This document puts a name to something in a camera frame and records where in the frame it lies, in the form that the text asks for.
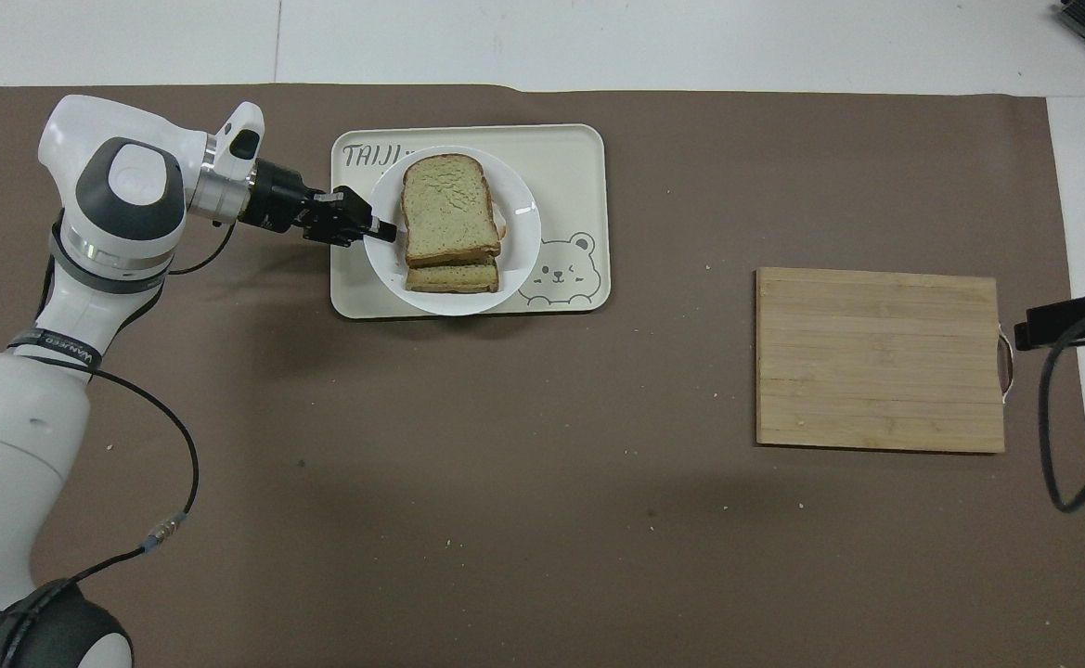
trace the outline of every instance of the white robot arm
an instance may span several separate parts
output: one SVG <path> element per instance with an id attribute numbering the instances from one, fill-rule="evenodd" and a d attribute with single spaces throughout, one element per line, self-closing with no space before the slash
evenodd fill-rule
<path id="1" fill-rule="evenodd" d="M 157 299 L 187 215 L 275 232 L 293 224 L 345 246 L 395 237 L 352 190 L 310 190 L 299 174 L 258 160 L 264 131 L 250 102 L 215 134 L 79 94 L 51 113 L 38 157 L 63 204 L 49 237 L 53 286 L 33 329 L 0 354 L 0 668 L 131 665 L 126 632 L 79 589 L 36 591 L 29 550 L 84 437 L 88 371 Z"/>

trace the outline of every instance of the cable connector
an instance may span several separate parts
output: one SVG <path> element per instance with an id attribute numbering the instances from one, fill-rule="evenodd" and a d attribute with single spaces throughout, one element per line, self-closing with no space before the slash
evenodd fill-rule
<path id="1" fill-rule="evenodd" d="M 182 524 L 187 519 L 186 512 L 177 512 L 175 515 L 169 516 L 167 519 L 159 522 L 155 525 L 155 528 L 151 530 L 151 534 L 144 538 L 144 540 L 139 544 L 142 549 L 142 553 L 149 553 L 149 551 L 155 549 L 167 538 L 175 536 L 178 531 L 178 525 Z"/>

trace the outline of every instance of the white table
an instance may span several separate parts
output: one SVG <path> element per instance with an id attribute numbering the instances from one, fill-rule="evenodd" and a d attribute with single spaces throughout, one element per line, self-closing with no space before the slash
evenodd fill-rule
<path id="1" fill-rule="evenodd" d="M 1055 3 L 89 4 L 0 3 L 0 86 L 330 81 L 1048 98 L 1069 278 L 1075 295 L 1085 293 L 1085 41 L 1056 21 Z M 1085 351 L 1080 368 L 1085 401 Z"/>

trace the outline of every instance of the bear ear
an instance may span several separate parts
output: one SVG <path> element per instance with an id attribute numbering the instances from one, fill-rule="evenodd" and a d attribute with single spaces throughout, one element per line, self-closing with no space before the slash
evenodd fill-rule
<path id="1" fill-rule="evenodd" d="M 587 254 L 591 254 L 592 251 L 596 249 L 596 240 L 592 240 L 592 235 L 586 232 L 576 232 L 572 234 L 571 242 L 572 244 L 587 251 Z"/>

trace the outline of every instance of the round plate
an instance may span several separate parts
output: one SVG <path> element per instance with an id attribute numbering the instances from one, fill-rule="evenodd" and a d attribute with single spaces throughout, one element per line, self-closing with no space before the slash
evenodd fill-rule
<path id="1" fill-rule="evenodd" d="M 492 203 L 505 218 L 507 233 L 500 241 L 500 255 L 497 257 L 499 291 L 452 295 L 449 292 L 410 292 L 406 288 L 409 267 L 406 264 L 406 216 L 401 215 L 401 177 L 410 165 L 423 157 L 444 153 L 462 153 L 477 159 L 492 191 Z M 505 301 L 525 283 L 542 246 L 542 219 L 538 216 L 529 187 L 499 157 L 475 149 L 433 146 L 410 153 L 376 179 L 376 185 L 369 194 L 369 204 L 372 204 L 373 215 L 397 224 L 398 229 L 397 241 L 393 244 L 365 236 L 365 253 L 373 271 L 376 271 L 376 278 L 406 304 L 436 316 L 471 316 Z"/>

